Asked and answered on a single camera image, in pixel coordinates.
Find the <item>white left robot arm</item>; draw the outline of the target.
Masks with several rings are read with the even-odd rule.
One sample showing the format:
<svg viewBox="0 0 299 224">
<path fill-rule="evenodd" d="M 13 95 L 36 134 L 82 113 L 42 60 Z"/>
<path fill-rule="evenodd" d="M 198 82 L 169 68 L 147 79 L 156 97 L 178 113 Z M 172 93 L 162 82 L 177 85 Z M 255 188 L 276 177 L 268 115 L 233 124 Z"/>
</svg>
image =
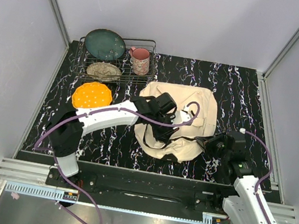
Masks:
<svg viewBox="0 0 299 224">
<path fill-rule="evenodd" d="M 85 108 L 72 103 L 65 106 L 51 119 L 41 140 L 47 138 L 61 170 L 58 180 L 66 188 L 78 183 L 79 167 L 76 151 L 83 136 L 113 126 L 150 125 L 152 135 L 161 142 L 170 140 L 171 135 L 184 123 L 183 111 L 166 92 L 157 97 L 135 96 L 124 102 L 103 107 Z"/>
</svg>

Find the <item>cream canvas student bag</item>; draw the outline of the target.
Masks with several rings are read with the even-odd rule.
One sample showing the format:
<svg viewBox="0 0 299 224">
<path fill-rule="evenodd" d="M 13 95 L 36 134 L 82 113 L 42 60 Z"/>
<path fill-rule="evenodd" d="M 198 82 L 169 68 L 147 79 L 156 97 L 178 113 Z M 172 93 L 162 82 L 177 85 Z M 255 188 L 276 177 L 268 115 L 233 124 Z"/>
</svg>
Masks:
<svg viewBox="0 0 299 224">
<path fill-rule="evenodd" d="M 209 89 L 163 82 L 149 83 L 139 95 L 158 97 L 164 92 L 167 92 L 176 102 L 177 117 L 183 110 L 197 117 L 191 125 L 175 128 L 176 132 L 166 142 L 155 140 L 151 123 L 136 124 L 135 137 L 143 151 L 153 158 L 173 162 L 192 160 L 202 152 L 194 138 L 214 135 L 217 123 L 217 101 Z"/>
</svg>

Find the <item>orange dotted plate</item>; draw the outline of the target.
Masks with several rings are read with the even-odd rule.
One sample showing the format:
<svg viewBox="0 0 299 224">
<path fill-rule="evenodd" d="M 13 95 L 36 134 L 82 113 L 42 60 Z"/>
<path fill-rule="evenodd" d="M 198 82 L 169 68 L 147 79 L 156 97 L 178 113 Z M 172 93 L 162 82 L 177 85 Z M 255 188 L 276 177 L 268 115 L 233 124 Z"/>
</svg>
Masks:
<svg viewBox="0 0 299 224">
<path fill-rule="evenodd" d="M 103 83 L 89 82 L 77 87 L 71 99 L 74 108 L 97 108 L 111 104 L 111 90 Z"/>
</svg>

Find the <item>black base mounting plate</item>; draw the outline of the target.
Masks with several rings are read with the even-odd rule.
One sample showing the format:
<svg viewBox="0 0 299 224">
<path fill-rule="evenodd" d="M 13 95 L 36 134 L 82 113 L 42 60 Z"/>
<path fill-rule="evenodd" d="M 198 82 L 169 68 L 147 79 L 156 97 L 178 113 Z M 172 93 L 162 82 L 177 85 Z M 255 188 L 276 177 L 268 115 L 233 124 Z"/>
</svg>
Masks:
<svg viewBox="0 0 299 224">
<path fill-rule="evenodd" d="M 70 177 L 93 199 L 138 202 L 182 213 L 200 212 L 223 215 L 224 197 L 237 192 L 232 186 L 158 175 L 125 168 L 79 162 L 79 172 Z"/>
</svg>

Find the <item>dark green plate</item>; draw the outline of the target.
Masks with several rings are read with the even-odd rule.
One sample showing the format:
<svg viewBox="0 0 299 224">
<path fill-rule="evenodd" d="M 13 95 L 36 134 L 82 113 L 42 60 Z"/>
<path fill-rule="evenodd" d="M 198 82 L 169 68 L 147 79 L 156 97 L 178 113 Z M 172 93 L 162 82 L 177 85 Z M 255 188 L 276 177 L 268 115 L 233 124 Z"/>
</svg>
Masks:
<svg viewBox="0 0 299 224">
<path fill-rule="evenodd" d="M 126 50 L 123 38 L 108 29 L 94 29 L 84 40 L 86 50 L 99 60 L 111 61 L 119 59 Z"/>
</svg>

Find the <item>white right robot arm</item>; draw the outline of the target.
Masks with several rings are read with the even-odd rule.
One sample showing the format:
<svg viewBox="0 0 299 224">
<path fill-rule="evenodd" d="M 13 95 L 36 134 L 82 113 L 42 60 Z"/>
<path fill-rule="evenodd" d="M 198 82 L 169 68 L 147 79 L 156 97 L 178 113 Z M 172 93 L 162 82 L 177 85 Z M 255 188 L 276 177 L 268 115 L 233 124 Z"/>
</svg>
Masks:
<svg viewBox="0 0 299 224">
<path fill-rule="evenodd" d="M 211 201 L 212 209 L 225 213 L 233 224 L 278 224 L 261 190 L 246 152 L 247 131 L 231 131 L 211 137 L 196 137 L 204 154 L 221 161 L 220 181 L 232 185 L 234 195 L 221 192 Z"/>
</svg>

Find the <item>pink patterned mug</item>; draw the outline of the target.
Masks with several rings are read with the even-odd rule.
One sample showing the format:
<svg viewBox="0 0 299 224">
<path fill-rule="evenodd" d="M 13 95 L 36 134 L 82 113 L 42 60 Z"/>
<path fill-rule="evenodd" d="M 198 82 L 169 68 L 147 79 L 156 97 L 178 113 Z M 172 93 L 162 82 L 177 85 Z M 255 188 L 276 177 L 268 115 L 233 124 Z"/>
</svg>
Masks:
<svg viewBox="0 0 299 224">
<path fill-rule="evenodd" d="M 138 76 L 146 75 L 150 69 L 150 52 L 144 48 L 131 47 L 129 54 L 133 72 Z"/>
</svg>

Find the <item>beige patterned plate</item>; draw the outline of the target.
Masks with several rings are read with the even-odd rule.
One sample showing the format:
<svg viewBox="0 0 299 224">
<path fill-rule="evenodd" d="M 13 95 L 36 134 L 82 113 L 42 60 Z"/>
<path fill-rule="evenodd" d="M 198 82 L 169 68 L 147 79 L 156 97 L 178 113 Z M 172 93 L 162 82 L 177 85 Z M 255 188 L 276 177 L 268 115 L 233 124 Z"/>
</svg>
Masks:
<svg viewBox="0 0 299 224">
<path fill-rule="evenodd" d="M 117 81 L 122 75 L 118 67 L 106 62 L 93 63 L 87 67 L 86 72 L 93 79 L 101 82 Z"/>
</svg>

